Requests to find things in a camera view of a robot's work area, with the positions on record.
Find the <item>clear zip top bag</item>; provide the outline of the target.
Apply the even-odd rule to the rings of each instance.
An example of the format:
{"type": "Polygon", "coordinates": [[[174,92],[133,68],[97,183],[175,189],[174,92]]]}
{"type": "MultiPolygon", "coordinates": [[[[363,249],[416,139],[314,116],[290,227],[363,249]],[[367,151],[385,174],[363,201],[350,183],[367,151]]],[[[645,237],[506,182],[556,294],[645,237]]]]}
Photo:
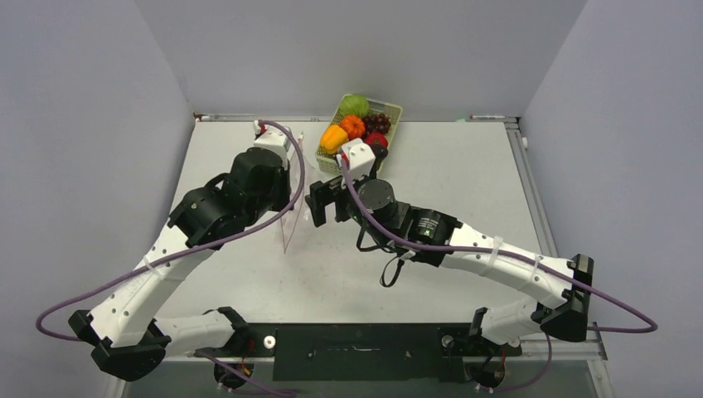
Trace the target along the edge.
{"type": "MultiPolygon", "coordinates": [[[[291,149],[291,154],[289,157],[289,171],[291,192],[294,194],[298,189],[301,179],[304,178],[301,173],[301,162],[299,161],[297,151],[294,148],[291,149]]],[[[293,239],[293,234],[301,213],[302,201],[303,194],[298,197],[291,210],[279,219],[278,236],[281,240],[281,246],[284,254],[288,251],[288,247],[293,239]]]]}

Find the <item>yellow bell pepper toy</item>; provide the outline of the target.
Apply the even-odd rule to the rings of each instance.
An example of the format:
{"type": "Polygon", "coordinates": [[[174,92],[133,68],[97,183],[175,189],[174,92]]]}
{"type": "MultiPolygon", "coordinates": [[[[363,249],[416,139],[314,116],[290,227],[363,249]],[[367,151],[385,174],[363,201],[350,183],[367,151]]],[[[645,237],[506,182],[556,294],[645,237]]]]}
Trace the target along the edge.
{"type": "Polygon", "coordinates": [[[319,147],[325,154],[333,155],[348,141],[348,133],[339,125],[332,124],[322,134],[319,147]]]}

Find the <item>orange pumpkin toy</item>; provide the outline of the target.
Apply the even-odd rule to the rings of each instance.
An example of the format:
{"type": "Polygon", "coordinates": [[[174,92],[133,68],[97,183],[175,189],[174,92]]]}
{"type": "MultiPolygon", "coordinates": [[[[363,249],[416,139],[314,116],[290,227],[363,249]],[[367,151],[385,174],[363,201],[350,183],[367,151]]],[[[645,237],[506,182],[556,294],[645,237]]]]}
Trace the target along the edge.
{"type": "Polygon", "coordinates": [[[357,138],[363,138],[366,133],[366,126],[363,120],[353,114],[344,116],[338,125],[347,133],[349,141],[357,138]]]}

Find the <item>green cabbage toy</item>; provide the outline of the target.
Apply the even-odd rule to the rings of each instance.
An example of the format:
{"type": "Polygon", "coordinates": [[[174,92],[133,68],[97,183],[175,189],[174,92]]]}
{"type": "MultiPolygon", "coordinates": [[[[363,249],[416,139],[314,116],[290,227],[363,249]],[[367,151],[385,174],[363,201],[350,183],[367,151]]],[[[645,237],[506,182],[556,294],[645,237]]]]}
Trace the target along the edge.
{"type": "Polygon", "coordinates": [[[342,117],[354,115],[363,119],[370,112],[370,104],[363,95],[346,95],[342,98],[338,111],[342,117]]]}

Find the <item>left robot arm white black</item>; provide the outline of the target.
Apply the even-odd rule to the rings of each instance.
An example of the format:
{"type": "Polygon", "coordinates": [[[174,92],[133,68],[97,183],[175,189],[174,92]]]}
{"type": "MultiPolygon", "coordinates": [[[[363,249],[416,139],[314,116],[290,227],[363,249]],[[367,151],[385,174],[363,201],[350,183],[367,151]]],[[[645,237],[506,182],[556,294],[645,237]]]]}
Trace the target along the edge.
{"type": "Polygon", "coordinates": [[[167,218],[149,253],[91,310],[68,323],[93,350],[97,367],[136,381],[167,357],[217,348],[228,357],[247,344],[247,322],[230,307],[182,318],[160,318],[160,308],[180,284],[224,244],[262,229],[269,211],[290,209],[288,152],[254,146],[238,154],[229,172],[185,194],[167,218]]]}

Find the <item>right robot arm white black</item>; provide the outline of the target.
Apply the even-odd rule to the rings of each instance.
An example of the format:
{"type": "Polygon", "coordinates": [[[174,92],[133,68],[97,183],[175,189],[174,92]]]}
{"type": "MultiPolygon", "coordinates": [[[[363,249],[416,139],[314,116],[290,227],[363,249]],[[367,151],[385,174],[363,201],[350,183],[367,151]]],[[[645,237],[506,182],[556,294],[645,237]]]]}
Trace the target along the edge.
{"type": "Polygon", "coordinates": [[[475,312],[468,343],[476,353],[488,355],[538,332],[566,342],[585,340],[594,268],[588,256],[563,259],[522,250],[453,216],[397,200],[384,180],[355,187],[357,200],[341,177],[313,183],[305,201],[314,225],[324,225],[326,208],[334,205],[335,220],[356,222],[358,238],[374,240],[371,250],[394,253],[400,262],[469,272],[524,294],[514,303],[475,312]]]}

